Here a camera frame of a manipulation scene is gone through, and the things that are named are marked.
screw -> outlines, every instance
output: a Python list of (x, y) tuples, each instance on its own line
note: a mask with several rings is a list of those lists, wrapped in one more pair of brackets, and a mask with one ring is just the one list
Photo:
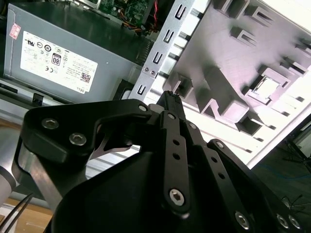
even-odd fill
[(189, 123), (190, 127), (193, 128), (194, 130), (196, 130), (196, 126), (193, 123)]
[(168, 115), (169, 115), (169, 118), (171, 118), (173, 120), (176, 118), (173, 114), (168, 113)]
[(245, 230), (249, 229), (249, 223), (242, 213), (240, 213), (239, 211), (235, 212), (235, 219), (240, 224), (240, 226), (243, 227)]
[(288, 218), (289, 218), (290, 222), (291, 222), (297, 229), (300, 229), (300, 225), (299, 225), (299, 223), (297, 222), (297, 220), (294, 219), (294, 217), (292, 217), (291, 215), (288, 215)]
[(52, 118), (45, 118), (44, 120), (42, 120), (41, 124), (44, 128), (49, 130), (57, 129), (59, 126), (57, 120), (54, 120)]
[(177, 189), (170, 191), (170, 198), (175, 205), (182, 206), (185, 203), (183, 194)]
[(278, 220), (278, 222), (285, 228), (285, 229), (288, 229), (289, 226), (288, 226), (288, 223), (287, 221), (279, 214), (276, 215), (276, 218)]
[(86, 137), (81, 133), (73, 133), (69, 136), (69, 141), (76, 146), (83, 146), (86, 143)]
[(217, 145), (220, 149), (225, 148), (221, 142), (216, 142), (216, 145)]
[(144, 112), (147, 111), (146, 107), (145, 107), (145, 106), (142, 106), (142, 105), (139, 106), (139, 109), (142, 110), (142, 111), (144, 111)]

red wire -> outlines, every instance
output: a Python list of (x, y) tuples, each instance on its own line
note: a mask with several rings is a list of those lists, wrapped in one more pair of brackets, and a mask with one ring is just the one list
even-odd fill
[(154, 18), (155, 18), (155, 28), (156, 28), (156, 23), (157, 23), (157, 17), (156, 17), (156, 14), (157, 14), (157, 0), (155, 0), (155, 13), (154, 13)]

power supply label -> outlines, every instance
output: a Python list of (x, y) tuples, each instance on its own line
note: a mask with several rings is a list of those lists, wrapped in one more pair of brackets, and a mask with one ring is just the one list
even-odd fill
[(89, 92), (97, 63), (29, 32), (23, 34), (20, 68), (84, 94)]

motherboard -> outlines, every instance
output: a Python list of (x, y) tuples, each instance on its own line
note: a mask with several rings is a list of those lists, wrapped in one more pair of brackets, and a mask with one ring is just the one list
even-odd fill
[(123, 21), (123, 25), (133, 31), (145, 31), (150, 0), (102, 0), (99, 10)]

qr code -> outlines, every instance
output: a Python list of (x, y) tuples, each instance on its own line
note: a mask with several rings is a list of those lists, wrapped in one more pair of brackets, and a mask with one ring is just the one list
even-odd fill
[(82, 73), (80, 80), (85, 83), (89, 83), (89, 81), (91, 80), (91, 76), (88, 74)]

